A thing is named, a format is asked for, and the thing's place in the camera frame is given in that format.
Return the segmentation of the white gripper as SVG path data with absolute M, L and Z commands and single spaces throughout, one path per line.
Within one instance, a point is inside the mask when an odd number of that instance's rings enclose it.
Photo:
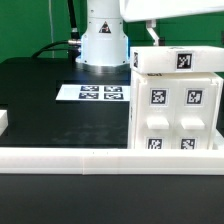
M 224 11 L 224 0 L 119 0 L 120 13 L 126 22 L 147 21 L 146 29 L 154 46 L 164 46 L 165 39 L 156 33 L 156 19 Z

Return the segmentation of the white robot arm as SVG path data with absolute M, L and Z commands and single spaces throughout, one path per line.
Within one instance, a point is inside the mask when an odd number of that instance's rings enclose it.
M 129 47 L 124 22 L 144 21 L 155 41 L 158 19 L 224 11 L 224 0 L 87 0 L 87 30 L 77 61 L 89 68 L 128 65 L 140 73 L 224 71 L 224 49 L 207 46 Z

